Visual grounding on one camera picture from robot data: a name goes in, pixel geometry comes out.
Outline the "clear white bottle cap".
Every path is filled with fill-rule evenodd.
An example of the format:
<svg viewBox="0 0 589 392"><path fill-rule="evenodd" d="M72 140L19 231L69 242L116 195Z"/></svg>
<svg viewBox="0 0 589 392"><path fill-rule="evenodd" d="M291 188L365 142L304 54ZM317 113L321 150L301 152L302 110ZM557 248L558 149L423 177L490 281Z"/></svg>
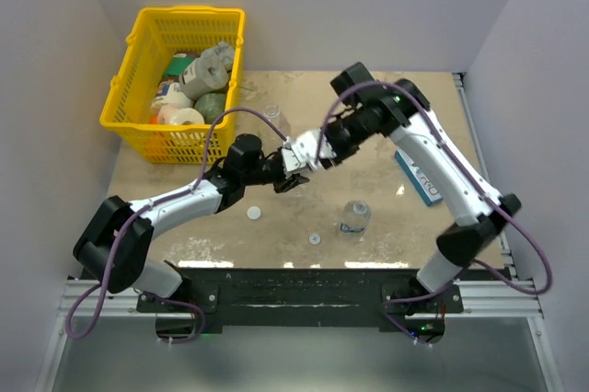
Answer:
<svg viewBox="0 0 589 392"><path fill-rule="evenodd" d="M314 233L309 236L308 240L310 244L318 245L321 242L321 237L319 234Z"/></svg>

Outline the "clear labelled bottle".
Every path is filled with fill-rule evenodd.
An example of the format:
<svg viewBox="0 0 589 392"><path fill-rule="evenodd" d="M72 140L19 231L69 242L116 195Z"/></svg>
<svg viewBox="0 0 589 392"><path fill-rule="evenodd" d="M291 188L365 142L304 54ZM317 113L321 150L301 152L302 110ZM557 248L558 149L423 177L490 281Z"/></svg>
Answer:
<svg viewBox="0 0 589 392"><path fill-rule="evenodd" d="M369 225L371 208L365 201L346 203L339 225L339 232L350 239L359 240Z"/></svg>

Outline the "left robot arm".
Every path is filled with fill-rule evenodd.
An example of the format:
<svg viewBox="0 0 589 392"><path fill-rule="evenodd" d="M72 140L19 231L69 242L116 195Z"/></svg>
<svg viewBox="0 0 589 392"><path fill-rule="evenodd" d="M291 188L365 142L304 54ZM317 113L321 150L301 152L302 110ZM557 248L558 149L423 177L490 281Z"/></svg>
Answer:
<svg viewBox="0 0 589 392"><path fill-rule="evenodd" d="M171 264L148 259L152 241L228 209L248 186L271 184L277 192L289 191L304 182L301 173L310 159L300 142L286 142L266 156L259 137L242 134L226 156L190 184L134 202L106 199L78 239L74 257L108 292L134 288L156 295L168 310L180 311L189 304L191 289Z"/></svg>

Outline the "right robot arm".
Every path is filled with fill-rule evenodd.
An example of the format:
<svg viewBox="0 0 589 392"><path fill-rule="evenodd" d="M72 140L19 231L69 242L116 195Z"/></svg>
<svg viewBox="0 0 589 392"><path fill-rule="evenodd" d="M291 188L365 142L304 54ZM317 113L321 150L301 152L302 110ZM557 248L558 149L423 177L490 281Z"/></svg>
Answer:
<svg viewBox="0 0 589 392"><path fill-rule="evenodd" d="M351 109L346 116L327 117L321 128L326 167L353 156L368 138L381 134L407 154L438 189L454 222L436 239L437 249L418 270L410 288L412 305L432 311L443 300L442 288L501 234L521 208L513 194L501 194L463 157L437 120L430 103L410 80L386 85L375 80L363 63L355 63L330 85Z"/></svg>

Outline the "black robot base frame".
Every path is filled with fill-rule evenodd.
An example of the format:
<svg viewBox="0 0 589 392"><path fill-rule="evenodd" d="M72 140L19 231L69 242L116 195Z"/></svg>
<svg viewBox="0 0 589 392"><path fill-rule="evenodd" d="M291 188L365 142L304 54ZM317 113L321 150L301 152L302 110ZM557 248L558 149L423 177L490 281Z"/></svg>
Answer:
<svg viewBox="0 0 589 392"><path fill-rule="evenodd" d="M452 284L425 299L413 270L181 268L171 298L143 294L141 313L156 315L158 336L178 340L203 325L206 333L229 326L375 328L436 342L445 319L463 312Z"/></svg>

